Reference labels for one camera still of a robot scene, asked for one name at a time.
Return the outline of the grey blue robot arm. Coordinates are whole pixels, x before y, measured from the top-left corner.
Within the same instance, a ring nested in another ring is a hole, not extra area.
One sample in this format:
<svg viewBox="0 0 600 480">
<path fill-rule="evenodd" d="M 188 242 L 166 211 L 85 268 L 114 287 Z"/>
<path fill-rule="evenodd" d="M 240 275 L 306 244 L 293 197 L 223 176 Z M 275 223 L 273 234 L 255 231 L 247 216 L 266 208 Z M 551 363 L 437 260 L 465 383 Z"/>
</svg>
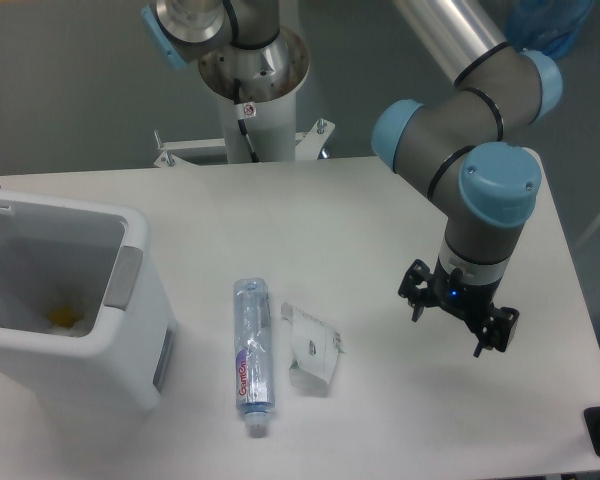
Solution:
<svg viewBox="0 0 600 480">
<path fill-rule="evenodd" d="M 515 51 L 475 1 L 397 9 L 455 88 L 433 108 L 392 104 L 372 131 L 373 152 L 447 219 L 435 266 L 415 260 L 399 294 L 415 316 L 437 307 L 467 325 L 478 351 L 502 352 L 519 313 L 493 299 L 542 177 L 534 155 L 506 137 L 556 106 L 561 74 L 544 54 Z M 283 101 L 305 80 L 308 59 L 278 2 L 151 1 L 141 17 L 166 61 L 196 64 L 218 96 L 230 162 L 295 158 L 296 115 Z"/>
</svg>

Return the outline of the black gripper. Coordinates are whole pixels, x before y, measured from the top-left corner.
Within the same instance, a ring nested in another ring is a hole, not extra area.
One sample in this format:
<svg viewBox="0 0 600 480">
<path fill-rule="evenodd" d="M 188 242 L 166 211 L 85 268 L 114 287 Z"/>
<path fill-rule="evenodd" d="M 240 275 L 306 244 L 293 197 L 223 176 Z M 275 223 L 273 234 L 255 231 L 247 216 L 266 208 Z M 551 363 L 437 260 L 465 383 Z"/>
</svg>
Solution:
<svg viewBox="0 0 600 480">
<path fill-rule="evenodd" d="M 478 338 L 473 356 L 479 357 L 484 350 L 504 353 L 515 335 L 520 312 L 494 305 L 499 285 L 499 280 L 484 285 L 463 283 L 442 267 L 436 267 L 432 274 L 422 260 L 416 259 L 405 272 L 398 295 L 412 308 L 412 321 L 418 321 L 424 310 L 433 306 L 462 320 Z"/>
</svg>

